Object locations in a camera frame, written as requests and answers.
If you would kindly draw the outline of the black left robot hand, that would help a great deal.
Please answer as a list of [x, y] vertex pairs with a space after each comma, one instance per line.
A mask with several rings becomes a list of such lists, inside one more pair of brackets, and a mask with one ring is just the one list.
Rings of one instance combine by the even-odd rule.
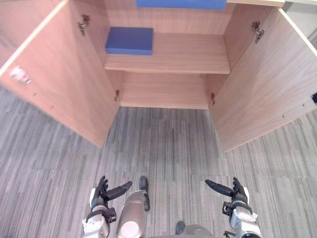
[[132, 181], [108, 190], [108, 179], [102, 176], [98, 185], [93, 187], [90, 194], [90, 205], [94, 208], [97, 205], [104, 205], [107, 207], [107, 203], [111, 200], [119, 198], [125, 194], [129, 188], [132, 186]]

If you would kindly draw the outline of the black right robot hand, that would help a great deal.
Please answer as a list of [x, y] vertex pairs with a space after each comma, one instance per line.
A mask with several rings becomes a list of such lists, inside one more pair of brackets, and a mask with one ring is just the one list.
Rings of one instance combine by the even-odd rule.
[[245, 193], [244, 187], [240, 184], [238, 178], [236, 177], [233, 178], [233, 188], [229, 188], [220, 183], [216, 183], [214, 181], [211, 181], [210, 179], [206, 179], [205, 183], [214, 191], [230, 197], [232, 201], [239, 200], [246, 205], [249, 204], [248, 197]]

